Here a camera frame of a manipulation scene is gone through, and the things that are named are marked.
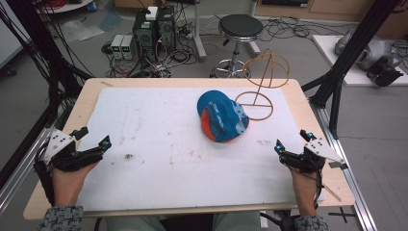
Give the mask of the tan wire hat stand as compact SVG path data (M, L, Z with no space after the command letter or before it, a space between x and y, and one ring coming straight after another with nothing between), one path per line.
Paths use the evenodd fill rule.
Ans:
M260 78L250 76L249 68L256 62L264 62L265 67ZM263 90L275 90L283 88L290 80L290 64L282 55L266 49L263 53L246 61L242 66L243 77L256 87L255 90L247 90L240 93L236 100L239 101L247 96L252 96L249 102L242 102L243 107L248 109L266 109L267 113L255 117L251 115L250 120L262 121L270 118L274 112L274 105L269 96Z

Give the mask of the person's legs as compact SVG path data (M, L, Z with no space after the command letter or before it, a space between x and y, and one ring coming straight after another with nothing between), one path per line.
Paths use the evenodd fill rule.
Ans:
M260 231L259 212L108 218L109 231Z

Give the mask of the grey rounded shell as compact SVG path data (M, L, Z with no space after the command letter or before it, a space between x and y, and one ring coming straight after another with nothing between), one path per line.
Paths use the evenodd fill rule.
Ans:
M349 29L335 45L335 54L340 55L353 36L355 28ZM397 55L392 45L379 37L374 37L365 47L356 60L356 64L363 70L369 70L377 61L384 58L391 67L397 67L401 58Z

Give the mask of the person's right hand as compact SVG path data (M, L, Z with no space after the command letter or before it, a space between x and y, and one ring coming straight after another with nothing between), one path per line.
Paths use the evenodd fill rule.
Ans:
M302 173L290 167L293 179L293 191L297 208L302 217L316 216L315 196L317 195L317 175L315 173Z

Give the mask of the person's left hand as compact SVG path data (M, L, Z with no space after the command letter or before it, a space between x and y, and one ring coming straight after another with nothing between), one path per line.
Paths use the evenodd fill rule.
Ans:
M64 172L57 168L52 170L55 206L73 206L83 188L87 175L97 166L97 163L76 171Z

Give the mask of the white platform board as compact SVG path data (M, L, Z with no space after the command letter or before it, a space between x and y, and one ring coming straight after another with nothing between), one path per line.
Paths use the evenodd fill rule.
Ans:
M341 36L313 35L315 45L330 65L333 65L338 59L335 54L335 45L340 38ZM396 70L401 72L402 76L392 82L391 87L408 87L408 74L399 66ZM375 84L367 76L367 72L357 64L354 64L345 75L344 85L349 87L375 87Z

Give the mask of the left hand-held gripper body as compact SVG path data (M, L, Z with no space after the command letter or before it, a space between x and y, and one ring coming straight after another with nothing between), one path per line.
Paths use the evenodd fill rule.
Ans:
M102 156L78 157L76 140L70 134L55 129L35 158L34 167L37 172L47 172L49 167L54 167L64 172L79 170L83 167L97 163Z

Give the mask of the black device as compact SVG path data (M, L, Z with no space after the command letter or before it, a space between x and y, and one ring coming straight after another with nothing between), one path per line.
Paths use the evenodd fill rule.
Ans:
M402 76L385 57L381 57L370 69L367 77L378 87L387 87Z

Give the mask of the aluminium rail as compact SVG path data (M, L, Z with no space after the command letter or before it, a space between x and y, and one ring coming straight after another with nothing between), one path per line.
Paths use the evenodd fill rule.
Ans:
M357 180L353 174L350 164L348 163L348 159L345 155L344 149L341 145L341 142L335 138L332 132L329 130L329 122L330 116L326 112L325 109L319 109L317 106L311 106L312 111L314 112L317 121L319 122L319 126L328 140L330 146L344 159L346 164L346 168L343 170L346 182L350 187L355 202L352 206L354 212L356 213L357 219L360 223L360 226L363 231L378 231L373 217L370 213L370 209L365 201L365 198L358 186Z
M39 148L50 136L51 128L43 129L32 141L28 141L28 146L22 150L22 159L13 169L5 185L0 189L0 217L7 210L9 204L23 185L28 175L33 171L35 156Z

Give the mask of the black floor tape cross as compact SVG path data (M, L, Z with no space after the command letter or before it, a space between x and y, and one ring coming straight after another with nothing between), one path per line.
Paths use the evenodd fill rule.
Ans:
M338 212L329 212L330 217L340 217L343 219L344 223L348 223L349 218L355 218L355 215L352 213L346 213L343 207L339 208Z

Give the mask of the blue and orange cap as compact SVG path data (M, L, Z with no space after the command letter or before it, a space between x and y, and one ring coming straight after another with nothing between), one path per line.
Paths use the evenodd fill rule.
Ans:
M197 101L201 129L214 142L228 142L243 134L249 117L242 105L219 90L204 92Z

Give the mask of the clear plastic sheet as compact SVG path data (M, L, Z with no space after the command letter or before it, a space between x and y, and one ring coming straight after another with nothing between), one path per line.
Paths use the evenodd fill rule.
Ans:
M71 20L64 23L61 29L66 41L83 41L111 32L122 21L123 18L119 14L109 12L98 25L86 26L84 20Z

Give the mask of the grey bench power supply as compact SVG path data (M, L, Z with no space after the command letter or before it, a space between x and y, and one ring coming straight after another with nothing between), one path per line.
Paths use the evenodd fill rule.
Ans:
M111 43L111 49L113 51L113 55L117 60L122 60L123 55L121 52L121 43L124 39L123 35L115 35L112 43Z
M133 60L136 54L136 45L132 35L125 35L121 43L121 51L124 60Z

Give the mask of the black computer tower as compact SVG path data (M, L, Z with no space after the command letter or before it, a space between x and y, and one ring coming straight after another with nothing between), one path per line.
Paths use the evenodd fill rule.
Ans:
M176 49L174 13L174 7L167 6L159 10L157 17L161 46L167 52Z
M156 62L156 42L158 40L157 22L146 19L147 10L137 13L133 26L133 34L138 51L143 53L150 62Z

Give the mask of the white desk leg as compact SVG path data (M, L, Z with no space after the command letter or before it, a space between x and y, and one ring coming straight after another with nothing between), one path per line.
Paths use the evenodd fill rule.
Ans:
M207 59L207 54L200 36L200 0L193 0L194 5L194 32L193 40L196 47L198 60L204 62Z

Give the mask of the black metal frame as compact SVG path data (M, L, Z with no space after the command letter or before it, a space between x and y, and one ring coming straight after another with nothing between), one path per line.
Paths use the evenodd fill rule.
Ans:
M38 71L47 82L49 104L23 142L0 170L0 191L10 182L12 174L15 173L28 148L34 143L42 129L49 127L52 122L57 120L59 106L66 99L73 99L79 96L83 86L78 80L92 78L91 74L87 74L84 70L71 64L63 56L52 38L48 27L44 25L38 13L38 8L35 7L32 0L6 0L6 3L25 29L31 42L26 42L22 37L22 33L18 33L19 28L1 10L1 4L0 19L29 54Z
M319 87L309 98L319 109L324 109L327 100L332 97L328 128L335 139L339 137L338 117L345 75L399 3L400 0L375 0L337 61L325 74L301 87L303 91Z

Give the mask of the thin wooden stick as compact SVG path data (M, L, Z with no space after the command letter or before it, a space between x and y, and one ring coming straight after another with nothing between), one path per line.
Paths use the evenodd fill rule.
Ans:
M342 199L334 192L332 191L328 186L326 186L325 184L322 185L322 187L329 192L334 198L336 198L338 201L342 202Z

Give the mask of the white table mat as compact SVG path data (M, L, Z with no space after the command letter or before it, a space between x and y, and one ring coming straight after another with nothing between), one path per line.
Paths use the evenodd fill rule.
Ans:
M274 146L300 153L304 140L283 91L266 90L271 107L247 108L248 128L225 143L202 132L196 104L204 91L101 90L80 147L105 137L112 146L87 176L80 205L88 212L146 212L292 202L292 178Z

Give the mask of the black round stool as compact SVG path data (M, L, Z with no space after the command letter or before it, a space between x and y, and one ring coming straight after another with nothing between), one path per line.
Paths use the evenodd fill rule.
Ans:
M250 69L239 60L241 45L258 39L264 30L262 22L248 14L229 14L218 23L218 31L225 37L223 45L235 42L230 59L218 62L212 69L211 77L233 78L249 77Z

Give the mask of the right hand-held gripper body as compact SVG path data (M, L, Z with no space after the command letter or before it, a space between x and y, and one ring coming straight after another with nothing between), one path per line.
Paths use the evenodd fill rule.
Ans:
M311 173L321 170L327 159L342 164L344 163L344 158L323 139L315 139L314 141L307 142L303 147L303 152L298 155L300 157L298 164L283 165L297 168L302 173Z

